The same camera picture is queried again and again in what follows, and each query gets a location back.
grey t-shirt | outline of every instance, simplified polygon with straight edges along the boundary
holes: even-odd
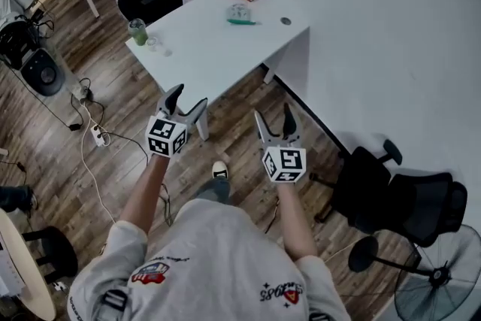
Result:
[[[241,209],[184,205],[146,261],[147,236],[119,221],[75,279],[72,320],[350,320],[324,262],[293,262]]]

black speaker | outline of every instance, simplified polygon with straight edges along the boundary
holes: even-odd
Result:
[[[29,57],[20,71],[33,90],[44,96],[55,95],[65,81],[63,70],[43,48]]]

fan pole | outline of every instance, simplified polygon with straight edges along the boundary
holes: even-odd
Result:
[[[430,277],[432,275],[432,271],[420,270],[420,269],[416,269],[416,268],[411,268],[410,266],[399,265],[395,262],[388,261],[387,259],[382,259],[382,258],[372,256],[372,255],[370,257],[374,261],[380,262],[384,265],[391,266],[393,268],[401,269],[402,271],[408,271],[410,273],[419,274],[421,276],[426,276],[426,277]]]

power strip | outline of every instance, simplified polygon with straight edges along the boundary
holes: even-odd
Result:
[[[92,133],[93,139],[95,140],[95,144],[97,144],[97,147],[105,147],[105,139],[104,136],[101,134],[100,128],[95,125],[90,128],[90,132]]]

white shoe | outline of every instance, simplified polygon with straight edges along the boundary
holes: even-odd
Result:
[[[228,178],[227,166],[223,161],[217,161],[212,166],[212,178],[224,177]]]

